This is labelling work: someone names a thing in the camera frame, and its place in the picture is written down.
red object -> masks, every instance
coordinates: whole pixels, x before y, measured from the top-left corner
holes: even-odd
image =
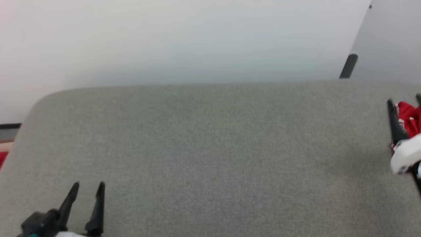
[[[1,169],[4,161],[6,160],[7,154],[8,154],[8,152],[0,152],[0,169]]]
[[[409,138],[421,132],[421,108],[414,108],[407,102],[401,101],[395,105],[399,124],[406,131]]]

